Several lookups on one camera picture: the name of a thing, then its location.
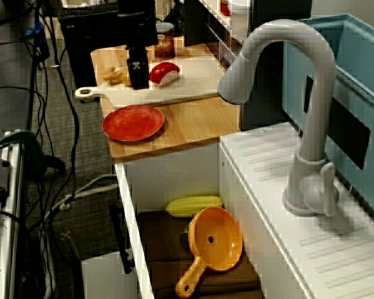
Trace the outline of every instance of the green clamp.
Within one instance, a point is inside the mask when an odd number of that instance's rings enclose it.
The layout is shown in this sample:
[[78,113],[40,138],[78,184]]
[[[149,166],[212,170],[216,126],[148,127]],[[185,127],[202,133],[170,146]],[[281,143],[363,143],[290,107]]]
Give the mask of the green clamp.
[[16,130],[0,139],[0,148],[13,144],[23,144],[27,157],[27,175],[39,179],[47,171],[47,162],[35,135],[29,130]]

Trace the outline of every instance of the orange strainer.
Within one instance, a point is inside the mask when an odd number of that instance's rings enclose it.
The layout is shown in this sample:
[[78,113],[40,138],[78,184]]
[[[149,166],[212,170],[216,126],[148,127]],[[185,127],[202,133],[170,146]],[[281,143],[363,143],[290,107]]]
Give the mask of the orange strainer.
[[188,243],[195,259],[176,285],[180,298],[194,293],[206,268],[227,271],[237,264],[242,252],[237,222],[220,207],[207,207],[195,215],[189,225]]

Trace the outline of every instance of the wooden countertop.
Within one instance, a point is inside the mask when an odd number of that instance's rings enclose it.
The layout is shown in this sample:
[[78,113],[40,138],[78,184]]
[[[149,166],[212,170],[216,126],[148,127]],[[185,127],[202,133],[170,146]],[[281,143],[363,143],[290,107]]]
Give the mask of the wooden countertop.
[[[147,48],[149,63],[157,62],[153,47]],[[183,38],[175,38],[176,55],[181,58],[208,55],[205,45],[183,46]],[[92,52],[97,84],[103,83],[102,72],[111,67],[125,67],[127,51],[124,46],[99,49]],[[101,98],[104,117],[114,111],[106,98]],[[215,143],[222,135],[239,131],[239,106],[231,105],[219,97],[204,98],[181,103],[156,106],[165,116],[165,123],[158,133],[136,142],[120,142],[108,139],[114,163],[131,161],[199,145]]]

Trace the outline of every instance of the brown cloth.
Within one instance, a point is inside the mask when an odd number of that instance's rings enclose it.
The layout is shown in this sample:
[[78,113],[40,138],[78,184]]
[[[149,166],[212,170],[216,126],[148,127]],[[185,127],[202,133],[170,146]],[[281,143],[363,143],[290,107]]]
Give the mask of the brown cloth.
[[[174,218],[165,212],[137,215],[141,242],[150,271],[156,299],[177,298],[175,286],[193,263],[193,255],[185,250],[179,235],[191,218]],[[207,269],[202,275],[191,299],[260,299],[259,277],[245,252],[235,267],[226,272]]]

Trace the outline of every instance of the corn cob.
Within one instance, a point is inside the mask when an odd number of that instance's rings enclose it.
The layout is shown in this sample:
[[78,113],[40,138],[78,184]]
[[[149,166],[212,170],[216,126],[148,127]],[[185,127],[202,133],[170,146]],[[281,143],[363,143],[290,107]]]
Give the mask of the corn cob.
[[193,217],[206,207],[222,206],[223,202],[217,196],[189,196],[172,200],[166,206],[166,211],[173,217]]

